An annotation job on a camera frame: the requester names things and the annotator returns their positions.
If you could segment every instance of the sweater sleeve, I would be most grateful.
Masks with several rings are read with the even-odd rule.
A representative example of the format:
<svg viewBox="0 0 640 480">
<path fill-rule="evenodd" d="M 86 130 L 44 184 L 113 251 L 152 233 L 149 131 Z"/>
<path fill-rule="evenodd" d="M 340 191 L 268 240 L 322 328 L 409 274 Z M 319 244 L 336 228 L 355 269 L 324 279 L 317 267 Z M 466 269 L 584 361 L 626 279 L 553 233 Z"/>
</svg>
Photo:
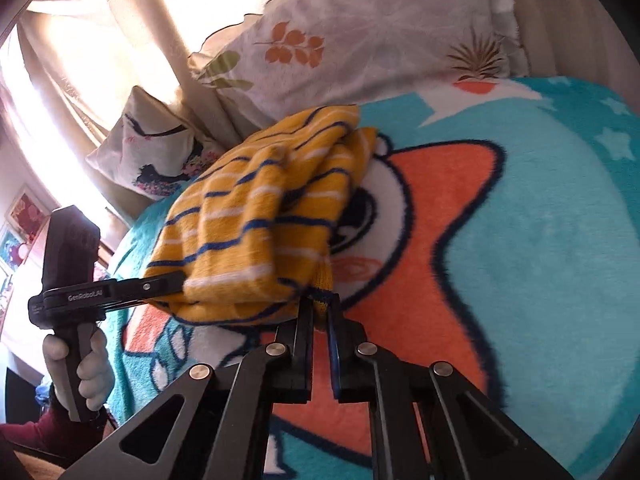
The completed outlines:
<svg viewBox="0 0 640 480">
<path fill-rule="evenodd" d="M 53 387 L 49 409 L 38 422 L 0 424 L 0 434 L 9 442 L 57 455 L 69 464 L 97 446 L 102 440 L 107 413 L 103 408 L 91 422 L 73 422 L 56 399 Z"/>
</svg>

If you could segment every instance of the metal pivot bolt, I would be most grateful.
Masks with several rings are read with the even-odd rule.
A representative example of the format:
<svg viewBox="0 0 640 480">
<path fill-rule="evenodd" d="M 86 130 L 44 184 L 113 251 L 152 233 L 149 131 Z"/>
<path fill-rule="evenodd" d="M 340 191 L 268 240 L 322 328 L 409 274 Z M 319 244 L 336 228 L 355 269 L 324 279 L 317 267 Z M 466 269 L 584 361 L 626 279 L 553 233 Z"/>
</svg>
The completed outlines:
<svg viewBox="0 0 640 480">
<path fill-rule="evenodd" d="M 287 347 L 282 343 L 271 343 L 267 346 L 267 354 L 278 356 L 284 354 L 287 351 Z"/>
<path fill-rule="evenodd" d="M 209 377 L 209 367 L 207 365 L 195 365 L 189 370 L 189 375 L 191 379 L 195 379 L 196 381 L 205 379 Z"/>
<path fill-rule="evenodd" d="M 446 361 L 440 361 L 433 365 L 433 371 L 440 377 L 449 377 L 453 373 L 453 366 Z"/>
<path fill-rule="evenodd" d="M 377 351 L 378 347 L 368 341 L 358 345 L 358 353 L 362 355 L 374 355 Z"/>
</svg>

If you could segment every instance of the curtain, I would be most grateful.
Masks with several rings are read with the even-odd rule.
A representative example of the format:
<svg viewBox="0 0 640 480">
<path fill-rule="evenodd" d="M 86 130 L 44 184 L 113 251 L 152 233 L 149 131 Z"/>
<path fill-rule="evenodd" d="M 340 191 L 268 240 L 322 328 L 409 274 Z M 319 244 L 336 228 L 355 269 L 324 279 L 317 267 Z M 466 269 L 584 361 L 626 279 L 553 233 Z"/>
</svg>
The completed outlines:
<svg viewBox="0 0 640 480">
<path fill-rule="evenodd" d="M 18 23 L 24 67 L 84 174 L 131 223 L 148 199 L 89 167 L 132 86 L 231 148 L 242 135 L 214 89 L 187 66 L 208 35 L 260 13 L 268 0 L 34 0 Z"/>
</svg>

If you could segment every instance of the gloved hand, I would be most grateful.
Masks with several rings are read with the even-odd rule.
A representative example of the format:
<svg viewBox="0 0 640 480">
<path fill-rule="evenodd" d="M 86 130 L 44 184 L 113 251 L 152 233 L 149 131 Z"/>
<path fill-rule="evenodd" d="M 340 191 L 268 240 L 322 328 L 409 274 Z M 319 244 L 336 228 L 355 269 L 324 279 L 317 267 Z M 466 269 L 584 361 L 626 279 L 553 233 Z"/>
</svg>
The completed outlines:
<svg viewBox="0 0 640 480">
<path fill-rule="evenodd" d="M 42 352 L 55 387 L 56 383 L 60 384 L 66 374 L 64 359 L 69 353 L 69 348 L 62 339 L 49 334 L 42 343 Z M 115 384 L 107 354 L 107 338 L 100 329 L 91 338 L 91 352 L 78 366 L 78 377 L 81 379 L 78 388 L 80 395 L 86 399 L 86 406 L 93 412 L 97 412 L 109 397 Z M 64 392 L 60 392 L 57 388 L 56 397 L 68 411 L 70 401 L 73 402 L 73 399 L 67 399 Z"/>
</svg>

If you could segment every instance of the person's arm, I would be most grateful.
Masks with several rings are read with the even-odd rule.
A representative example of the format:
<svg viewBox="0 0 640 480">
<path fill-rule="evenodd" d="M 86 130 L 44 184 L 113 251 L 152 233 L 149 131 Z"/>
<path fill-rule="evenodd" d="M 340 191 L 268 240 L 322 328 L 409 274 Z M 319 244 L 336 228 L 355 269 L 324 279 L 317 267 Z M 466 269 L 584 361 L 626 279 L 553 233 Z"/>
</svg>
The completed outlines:
<svg viewBox="0 0 640 480">
<path fill-rule="evenodd" d="M 91 422 L 69 420 L 67 399 L 58 399 L 55 384 L 64 370 L 64 358 L 68 353 L 65 343 L 54 336 L 47 336 L 43 352 L 47 369 L 53 379 L 50 390 L 50 407 L 38 422 L 27 424 L 0 424 L 0 434 L 9 442 L 30 449 L 57 455 L 72 463 L 102 440 L 107 422 L 102 406 L 113 389 L 114 377 L 108 362 L 106 338 L 101 330 L 92 337 L 92 352 L 82 360 L 78 376 L 82 379 L 79 391 L 87 399 L 91 410 L 98 410 Z"/>
</svg>

